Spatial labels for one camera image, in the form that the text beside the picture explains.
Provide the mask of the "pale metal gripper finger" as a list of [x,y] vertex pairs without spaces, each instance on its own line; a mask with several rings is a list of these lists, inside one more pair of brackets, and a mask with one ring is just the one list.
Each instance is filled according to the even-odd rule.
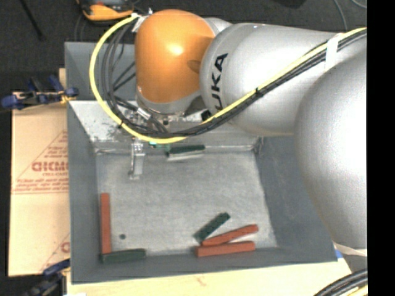
[[130,169],[128,172],[128,176],[130,179],[135,179],[137,177],[137,150],[135,143],[132,142],[130,146]]
[[137,175],[140,176],[143,174],[143,166],[144,166],[144,146],[143,143],[137,144]]

